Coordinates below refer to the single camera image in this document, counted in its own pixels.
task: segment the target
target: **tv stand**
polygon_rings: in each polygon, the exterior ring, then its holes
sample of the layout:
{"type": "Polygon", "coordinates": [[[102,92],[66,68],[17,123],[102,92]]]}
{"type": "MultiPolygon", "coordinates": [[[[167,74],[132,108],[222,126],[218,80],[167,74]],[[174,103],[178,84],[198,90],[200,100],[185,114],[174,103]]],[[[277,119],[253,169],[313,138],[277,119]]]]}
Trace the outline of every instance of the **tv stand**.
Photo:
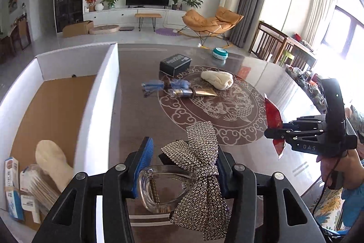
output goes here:
{"type": "MultiPolygon", "coordinates": [[[[185,26],[182,17],[185,11],[163,9],[161,6],[157,8],[135,8],[136,6],[128,5],[123,8],[115,8],[112,10],[102,10],[83,14],[84,20],[92,20],[94,26],[116,24],[121,27],[138,26],[138,19],[135,14],[160,14],[162,18],[156,19],[156,27],[167,27],[173,29],[181,29],[185,26]]],[[[144,20],[143,27],[152,27],[152,22],[144,20]]]]}

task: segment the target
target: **black box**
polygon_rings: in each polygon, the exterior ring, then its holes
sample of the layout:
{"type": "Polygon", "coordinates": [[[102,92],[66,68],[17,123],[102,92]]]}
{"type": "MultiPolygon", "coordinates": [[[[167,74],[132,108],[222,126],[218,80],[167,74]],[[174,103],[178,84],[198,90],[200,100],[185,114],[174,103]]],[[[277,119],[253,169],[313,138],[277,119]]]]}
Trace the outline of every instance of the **black box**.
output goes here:
{"type": "Polygon", "coordinates": [[[191,58],[176,54],[161,61],[159,70],[170,76],[176,76],[190,67],[191,58]]]}

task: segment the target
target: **human hand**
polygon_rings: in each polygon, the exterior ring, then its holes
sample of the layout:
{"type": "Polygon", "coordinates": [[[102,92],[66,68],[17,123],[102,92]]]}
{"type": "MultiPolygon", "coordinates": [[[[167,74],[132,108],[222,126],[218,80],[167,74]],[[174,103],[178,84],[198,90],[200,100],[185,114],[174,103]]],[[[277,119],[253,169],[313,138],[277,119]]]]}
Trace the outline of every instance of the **human hand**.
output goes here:
{"type": "MultiPolygon", "coordinates": [[[[321,161],[321,177],[323,181],[327,180],[327,186],[332,184],[332,179],[329,176],[334,168],[338,158],[325,158],[317,156],[316,162],[321,161]]],[[[341,158],[337,164],[335,171],[343,172],[345,189],[356,189],[364,181],[364,168],[360,163],[358,152],[356,149],[348,150],[348,154],[341,158]]]]}

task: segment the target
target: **cardboard box on floor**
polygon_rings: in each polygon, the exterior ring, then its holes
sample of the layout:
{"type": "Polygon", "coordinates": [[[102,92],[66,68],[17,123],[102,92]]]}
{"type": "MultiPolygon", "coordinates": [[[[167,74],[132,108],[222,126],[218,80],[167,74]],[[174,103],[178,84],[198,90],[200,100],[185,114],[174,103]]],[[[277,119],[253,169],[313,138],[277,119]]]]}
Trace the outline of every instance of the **cardboard box on floor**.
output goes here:
{"type": "Polygon", "coordinates": [[[90,29],[93,27],[93,21],[84,21],[76,24],[67,25],[65,28],[63,28],[63,37],[72,37],[88,34],[90,29]]]}

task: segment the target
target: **tiled floor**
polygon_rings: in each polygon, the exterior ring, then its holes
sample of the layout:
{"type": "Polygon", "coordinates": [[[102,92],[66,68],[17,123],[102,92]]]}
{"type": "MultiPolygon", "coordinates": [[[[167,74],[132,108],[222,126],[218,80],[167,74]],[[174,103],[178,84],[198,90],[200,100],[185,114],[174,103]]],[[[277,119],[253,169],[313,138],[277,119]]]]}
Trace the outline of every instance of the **tiled floor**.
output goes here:
{"type": "MultiPolygon", "coordinates": [[[[143,28],[140,32],[136,28],[133,31],[119,31],[116,33],[99,35],[82,35],[69,38],[63,38],[61,35],[56,36],[56,34],[44,36],[34,41],[32,45],[28,46],[23,51],[17,51],[17,55],[15,57],[9,57],[5,63],[0,65],[0,100],[4,97],[12,83],[34,58],[34,56],[48,51],[95,42],[117,42],[119,43],[120,48],[123,47],[123,44],[133,43],[197,47],[200,39],[186,36],[163,36],[153,32],[153,29],[149,27],[143,28]]],[[[221,39],[213,37],[206,41],[205,46],[208,48],[219,46],[223,47],[226,46],[226,43],[221,39]]],[[[248,56],[246,51],[234,45],[227,48],[227,51],[230,53],[248,56]]]]}
{"type": "MultiPolygon", "coordinates": [[[[179,45],[179,46],[197,46],[200,43],[199,38],[180,36],[164,36],[153,32],[151,27],[143,27],[142,31],[138,31],[135,28],[133,31],[118,31],[110,34],[98,34],[98,35],[81,35],[69,38],[56,38],[55,35],[43,37],[33,42],[34,54],[38,55],[47,51],[66,48],[69,46],[85,45],[94,42],[118,42],[123,43],[151,43],[157,45],[179,45]]],[[[226,42],[217,37],[208,38],[204,44],[208,48],[223,47],[226,46],[226,42]]],[[[238,48],[237,46],[231,46],[227,49],[230,53],[247,55],[247,52],[238,48]]]]}

